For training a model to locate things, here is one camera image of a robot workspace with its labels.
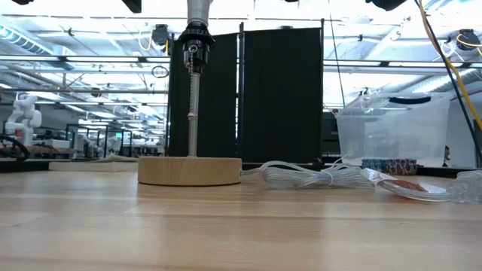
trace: wooden table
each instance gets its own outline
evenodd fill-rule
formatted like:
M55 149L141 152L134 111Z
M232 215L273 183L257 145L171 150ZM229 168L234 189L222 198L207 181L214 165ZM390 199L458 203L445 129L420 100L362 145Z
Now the wooden table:
M440 180L427 178L437 183ZM0 270L482 270L482 205L383 190L0 175Z

